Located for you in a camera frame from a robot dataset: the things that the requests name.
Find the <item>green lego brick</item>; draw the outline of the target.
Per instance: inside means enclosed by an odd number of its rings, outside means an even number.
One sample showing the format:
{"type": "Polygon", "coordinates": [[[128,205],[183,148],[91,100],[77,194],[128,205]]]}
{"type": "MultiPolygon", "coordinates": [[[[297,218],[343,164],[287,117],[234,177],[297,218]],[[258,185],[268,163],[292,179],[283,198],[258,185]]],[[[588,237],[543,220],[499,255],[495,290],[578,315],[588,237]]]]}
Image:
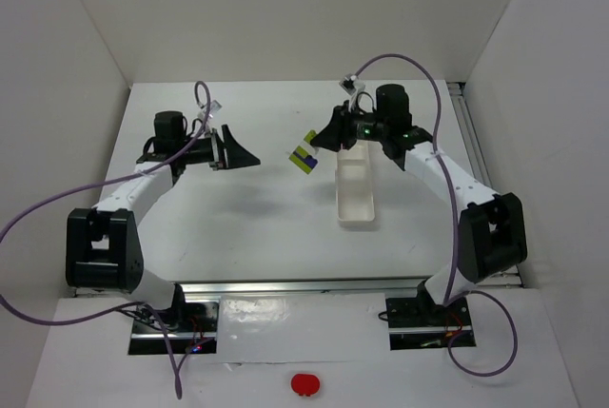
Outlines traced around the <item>green lego brick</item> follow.
{"type": "Polygon", "coordinates": [[[314,168],[311,168],[309,165],[307,165],[305,162],[303,162],[300,159],[294,158],[294,157],[289,157],[288,156],[288,160],[294,164],[295,166],[297,166],[302,172],[304,172],[305,174],[310,174],[314,168]]]}
{"type": "Polygon", "coordinates": [[[317,132],[315,130],[309,130],[307,134],[304,136],[304,140],[311,144],[311,141],[317,136],[317,132]]]}

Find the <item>purple lego brick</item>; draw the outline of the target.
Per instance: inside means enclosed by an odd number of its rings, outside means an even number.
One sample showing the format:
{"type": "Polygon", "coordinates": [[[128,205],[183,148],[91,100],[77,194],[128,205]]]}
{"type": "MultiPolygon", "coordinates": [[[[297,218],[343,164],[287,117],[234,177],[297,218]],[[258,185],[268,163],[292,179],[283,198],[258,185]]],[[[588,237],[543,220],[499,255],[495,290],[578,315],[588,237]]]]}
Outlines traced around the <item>purple lego brick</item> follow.
{"type": "Polygon", "coordinates": [[[313,156],[311,156],[311,155],[307,155],[307,156],[304,158],[304,162],[305,162],[307,165],[309,165],[311,168],[314,168],[314,167],[317,165],[317,163],[318,163],[317,159],[316,159],[316,158],[314,158],[314,157],[313,157],[313,156]]]}

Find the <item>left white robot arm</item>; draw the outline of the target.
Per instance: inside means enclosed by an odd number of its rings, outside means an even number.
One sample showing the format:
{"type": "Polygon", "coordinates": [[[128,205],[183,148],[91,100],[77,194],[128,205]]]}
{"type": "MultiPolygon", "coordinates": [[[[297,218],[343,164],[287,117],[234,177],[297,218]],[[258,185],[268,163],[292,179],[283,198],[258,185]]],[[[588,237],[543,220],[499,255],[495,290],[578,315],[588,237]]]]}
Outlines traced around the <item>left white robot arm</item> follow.
{"type": "Polygon", "coordinates": [[[69,213],[65,273],[70,287],[118,292],[148,304],[173,326],[187,313],[185,294],[180,284],[146,269],[139,224],[188,165],[232,170],[261,161],[234,139],[227,125],[189,134],[183,113],[168,110],[156,114],[153,127],[133,178],[94,207],[69,213]]]}

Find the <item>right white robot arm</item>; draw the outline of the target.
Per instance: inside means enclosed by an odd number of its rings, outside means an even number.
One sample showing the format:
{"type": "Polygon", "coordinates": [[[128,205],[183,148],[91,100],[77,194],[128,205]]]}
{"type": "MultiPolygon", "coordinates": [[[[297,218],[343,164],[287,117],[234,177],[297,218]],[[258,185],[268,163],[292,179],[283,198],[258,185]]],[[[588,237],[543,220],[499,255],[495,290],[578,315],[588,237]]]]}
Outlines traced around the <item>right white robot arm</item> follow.
{"type": "Polygon", "coordinates": [[[400,170],[423,182],[451,208],[451,260],[418,285],[415,313],[430,320],[480,282],[526,260],[521,200],[480,183],[441,151],[435,135],[414,124],[404,86],[378,87],[369,111],[359,105],[364,93],[361,80],[350,76],[341,86],[348,99],[333,108],[328,125],[311,144],[340,152],[359,141],[376,142],[400,170]]]}

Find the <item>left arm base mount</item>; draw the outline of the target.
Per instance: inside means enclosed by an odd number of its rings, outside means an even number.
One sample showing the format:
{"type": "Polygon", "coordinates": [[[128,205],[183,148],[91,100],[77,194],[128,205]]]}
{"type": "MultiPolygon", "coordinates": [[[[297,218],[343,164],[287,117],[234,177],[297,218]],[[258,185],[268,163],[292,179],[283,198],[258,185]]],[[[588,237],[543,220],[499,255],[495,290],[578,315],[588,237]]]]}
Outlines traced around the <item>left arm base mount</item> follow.
{"type": "MultiPolygon", "coordinates": [[[[217,326],[220,303],[216,300],[190,302],[184,315],[167,325],[167,336],[174,354],[186,352],[212,355],[217,352],[217,326]]],[[[130,356],[159,356],[167,353],[160,323],[152,314],[137,307],[126,311],[131,319],[128,354],[130,356]]]]}

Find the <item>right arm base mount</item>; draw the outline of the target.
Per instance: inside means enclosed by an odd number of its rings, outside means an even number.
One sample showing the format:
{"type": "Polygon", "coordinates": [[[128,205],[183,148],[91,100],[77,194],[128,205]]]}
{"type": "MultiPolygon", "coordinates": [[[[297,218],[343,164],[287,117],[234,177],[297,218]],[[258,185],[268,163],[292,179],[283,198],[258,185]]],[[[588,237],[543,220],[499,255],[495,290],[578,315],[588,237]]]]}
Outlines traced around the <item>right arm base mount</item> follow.
{"type": "Polygon", "coordinates": [[[388,326],[392,351],[475,347],[469,306],[466,300],[434,312],[424,313],[415,298],[387,298],[378,319],[388,326]]]}

